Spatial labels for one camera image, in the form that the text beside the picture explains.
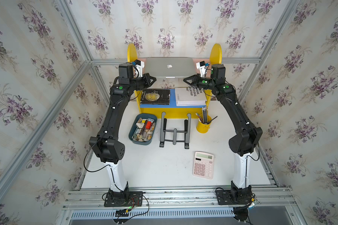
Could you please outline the silver laptop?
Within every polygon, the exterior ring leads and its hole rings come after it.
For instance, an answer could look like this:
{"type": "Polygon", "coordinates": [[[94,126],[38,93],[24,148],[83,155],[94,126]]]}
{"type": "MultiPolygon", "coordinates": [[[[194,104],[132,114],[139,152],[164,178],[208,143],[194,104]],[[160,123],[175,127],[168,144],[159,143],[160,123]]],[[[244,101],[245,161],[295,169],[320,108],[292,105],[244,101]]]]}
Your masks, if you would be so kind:
{"type": "Polygon", "coordinates": [[[151,57],[145,61],[144,72],[153,77],[190,77],[195,75],[196,67],[188,57],[151,57]]]}

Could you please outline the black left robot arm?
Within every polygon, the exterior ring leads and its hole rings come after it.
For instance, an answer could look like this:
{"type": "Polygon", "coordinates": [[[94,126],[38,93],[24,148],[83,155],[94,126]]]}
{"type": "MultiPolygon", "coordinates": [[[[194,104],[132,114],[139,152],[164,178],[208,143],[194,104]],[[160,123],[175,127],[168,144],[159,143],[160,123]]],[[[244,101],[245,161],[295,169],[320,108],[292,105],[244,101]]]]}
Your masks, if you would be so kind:
{"type": "Polygon", "coordinates": [[[127,62],[118,67],[119,76],[110,88],[109,106],[98,134],[90,138],[89,144],[97,158],[105,164],[111,187],[109,193],[123,198],[129,194],[128,181],[124,177],[121,160],[125,154],[125,145],[120,142],[119,128],[124,111],[135,91],[151,87],[156,78],[148,73],[134,76],[139,72],[133,63],[127,62]]]}

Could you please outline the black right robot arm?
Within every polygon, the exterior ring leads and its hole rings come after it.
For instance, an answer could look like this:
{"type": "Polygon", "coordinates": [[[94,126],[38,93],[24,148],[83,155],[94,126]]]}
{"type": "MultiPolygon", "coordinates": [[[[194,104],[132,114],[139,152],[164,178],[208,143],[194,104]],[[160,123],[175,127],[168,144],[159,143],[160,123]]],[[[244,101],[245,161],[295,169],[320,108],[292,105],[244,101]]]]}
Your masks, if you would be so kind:
{"type": "Polygon", "coordinates": [[[240,197],[251,196],[249,164],[263,130],[256,127],[246,115],[239,103],[235,87],[226,81],[225,71],[223,64],[214,64],[210,78],[197,74],[184,78],[183,81],[194,88],[210,90],[228,113],[236,133],[229,139],[229,147],[235,155],[231,194],[240,197]]]}

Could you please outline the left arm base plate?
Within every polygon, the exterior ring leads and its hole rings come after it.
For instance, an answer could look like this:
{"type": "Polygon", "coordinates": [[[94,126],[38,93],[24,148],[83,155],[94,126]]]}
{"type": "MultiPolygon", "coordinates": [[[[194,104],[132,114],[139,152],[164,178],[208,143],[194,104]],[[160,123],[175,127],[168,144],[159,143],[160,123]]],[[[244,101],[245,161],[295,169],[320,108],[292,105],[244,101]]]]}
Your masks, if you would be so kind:
{"type": "Polygon", "coordinates": [[[104,199],[104,207],[129,207],[142,206],[143,192],[130,191],[126,193],[119,193],[109,191],[104,199]]]}

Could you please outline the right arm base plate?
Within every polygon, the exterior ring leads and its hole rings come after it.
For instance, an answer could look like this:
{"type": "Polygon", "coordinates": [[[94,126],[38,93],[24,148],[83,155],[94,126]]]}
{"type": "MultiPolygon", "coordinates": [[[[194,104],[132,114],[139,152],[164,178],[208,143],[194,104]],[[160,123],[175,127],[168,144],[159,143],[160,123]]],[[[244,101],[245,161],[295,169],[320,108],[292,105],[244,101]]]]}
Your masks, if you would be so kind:
{"type": "Polygon", "coordinates": [[[245,205],[250,206],[255,200],[255,194],[250,188],[238,189],[223,189],[216,188],[215,194],[219,205],[245,205]]]}

